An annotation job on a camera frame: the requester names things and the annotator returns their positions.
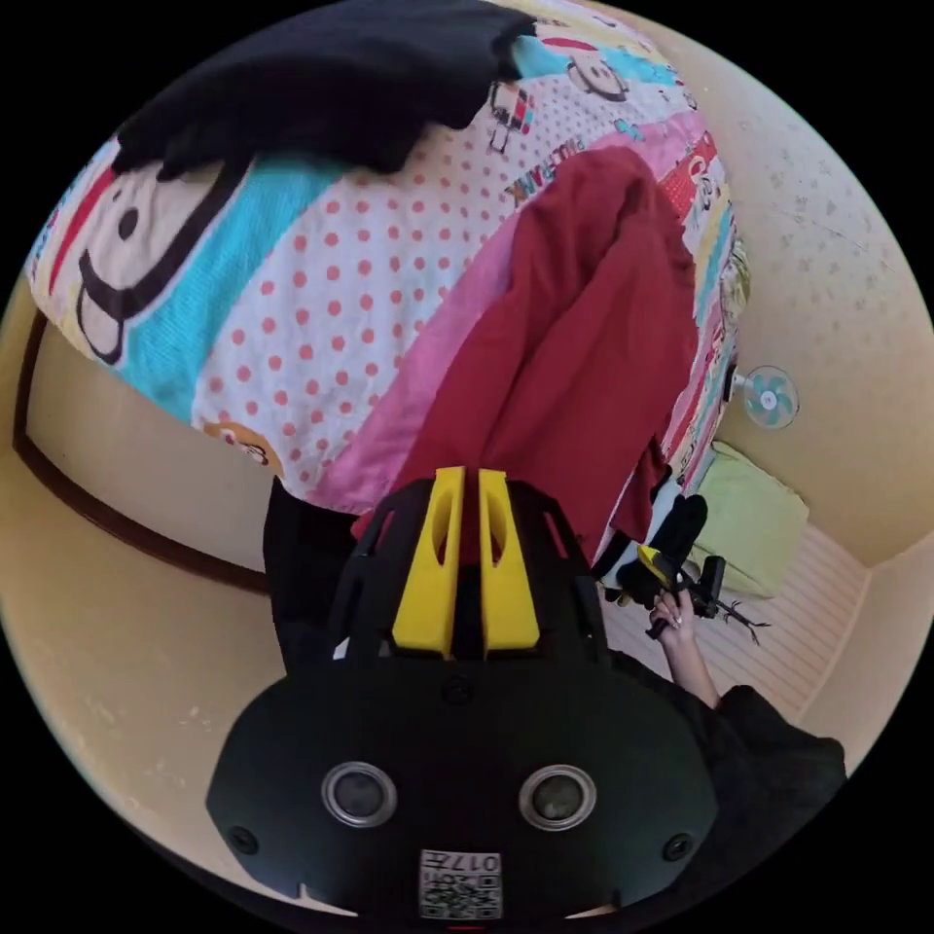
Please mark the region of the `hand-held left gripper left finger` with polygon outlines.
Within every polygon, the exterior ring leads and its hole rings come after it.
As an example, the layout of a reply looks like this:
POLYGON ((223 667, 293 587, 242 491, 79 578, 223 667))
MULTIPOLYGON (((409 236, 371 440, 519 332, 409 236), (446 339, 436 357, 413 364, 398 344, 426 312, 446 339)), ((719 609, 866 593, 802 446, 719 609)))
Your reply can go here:
POLYGON ((391 630, 401 651, 449 651, 454 631, 465 470, 440 469, 391 630))

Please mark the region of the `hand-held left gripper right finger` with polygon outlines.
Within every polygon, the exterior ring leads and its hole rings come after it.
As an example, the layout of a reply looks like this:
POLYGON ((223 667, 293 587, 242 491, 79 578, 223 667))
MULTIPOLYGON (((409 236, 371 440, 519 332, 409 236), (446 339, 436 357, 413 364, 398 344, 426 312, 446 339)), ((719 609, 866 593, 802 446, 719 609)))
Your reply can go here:
POLYGON ((478 474, 481 619, 486 648, 535 648, 535 614, 506 475, 478 474))

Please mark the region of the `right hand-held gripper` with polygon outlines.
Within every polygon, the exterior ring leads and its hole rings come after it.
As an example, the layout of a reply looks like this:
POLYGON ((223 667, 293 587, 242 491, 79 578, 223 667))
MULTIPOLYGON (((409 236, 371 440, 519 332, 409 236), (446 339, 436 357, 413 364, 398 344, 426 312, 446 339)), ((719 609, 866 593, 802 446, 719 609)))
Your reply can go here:
POLYGON ((707 507, 697 494, 657 496, 647 540, 637 542, 618 533, 618 590, 608 590, 608 602, 651 610, 662 592, 687 590, 695 613, 709 617, 709 561, 696 577, 686 569, 689 552, 707 519, 707 507))

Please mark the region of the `person's right hand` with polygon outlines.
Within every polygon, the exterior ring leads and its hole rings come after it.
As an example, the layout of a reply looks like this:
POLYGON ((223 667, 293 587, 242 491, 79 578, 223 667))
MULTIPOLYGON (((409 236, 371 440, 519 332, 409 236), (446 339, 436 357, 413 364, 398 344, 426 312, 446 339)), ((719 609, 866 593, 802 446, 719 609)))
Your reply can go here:
POLYGON ((664 649, 695 643, 695 612, 690 593, 662 591, 655 598, 650 623, 652 630, 658 630, 657 640, 664 649))

